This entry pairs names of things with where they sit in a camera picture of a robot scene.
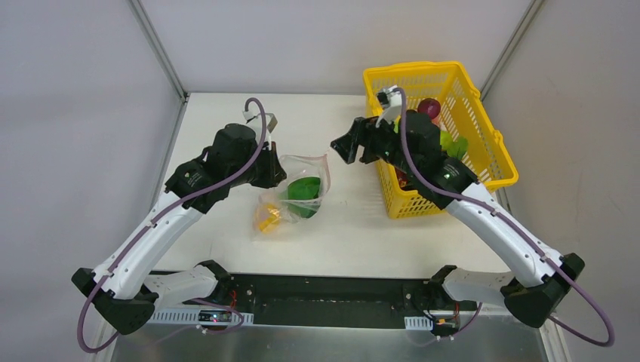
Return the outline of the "clear pink-dotted zip bag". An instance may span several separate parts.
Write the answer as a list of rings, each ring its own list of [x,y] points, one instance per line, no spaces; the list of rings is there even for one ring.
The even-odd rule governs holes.
[[[276,187],[262,192],[254,208],[254,236],[274,235],[284,225],[301,223],[319,212],[331,188],[328,155],[283,155],[279,158],[287,176]]]

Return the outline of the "green toy bok choy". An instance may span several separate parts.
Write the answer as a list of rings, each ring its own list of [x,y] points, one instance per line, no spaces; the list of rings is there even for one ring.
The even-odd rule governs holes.
[[[313,217],[318,205],[311,201],[319,197],[321,182],[320,177],[305,176],[290,183],[285,196],[288,211],[301,219]]]

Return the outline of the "yellow toy bell pepper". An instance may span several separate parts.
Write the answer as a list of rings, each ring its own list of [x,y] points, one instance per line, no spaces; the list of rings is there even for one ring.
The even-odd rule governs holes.
[[[254,212],[253,226],[261,233],[273,232],[282,223],[280,209],[272,203],[259,204]]]

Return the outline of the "dark purple toy onion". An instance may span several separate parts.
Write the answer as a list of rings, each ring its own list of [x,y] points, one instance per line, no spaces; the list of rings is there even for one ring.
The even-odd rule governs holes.
[[[435,120],[441,112],[441,104],[436,99],[426,98],[419,102],[417,112],[428,115],[432,120]]]

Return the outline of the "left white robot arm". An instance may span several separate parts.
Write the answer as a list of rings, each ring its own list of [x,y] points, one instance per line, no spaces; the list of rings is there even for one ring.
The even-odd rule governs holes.
[[[154,312],[191,299],[223,304],[229,273],[213,260],[190,270],[154,275],[153,268],[175,241],[231,188],[270,189],[286,178],[278,161],[273,127],[228,124],[200,156],[178,166],[152,211],[117,251],[95,268],[72,276],[98,313],[122,334],[140,329]]]

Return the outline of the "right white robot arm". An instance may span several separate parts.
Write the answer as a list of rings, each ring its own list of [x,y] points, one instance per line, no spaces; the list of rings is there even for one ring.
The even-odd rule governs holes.
[[[347,163],[385,161],[406,173],[419,195],[475,232],[509,267],[507,273],[466,271],[442,267],[427,283],[429,301],[449,308],[456,301],[482,302],[506,308],[523,324],[538,328],[568,294],[568,278],[576,280],[585,262],[575,253],[561,255],[539,239],[529,244],[511,225],[515,219],[497,204],[477,176],[460,160],[442,151],[440,130],[426,115],[410,111],[408,149],[422,175],[432,185],[462,194],[465,200],[439,195],[420,183],[410,170],[399,129],[377,118],[355,118],[349,131],[331,142]],[[484,202],[478,206],[468,201]]]

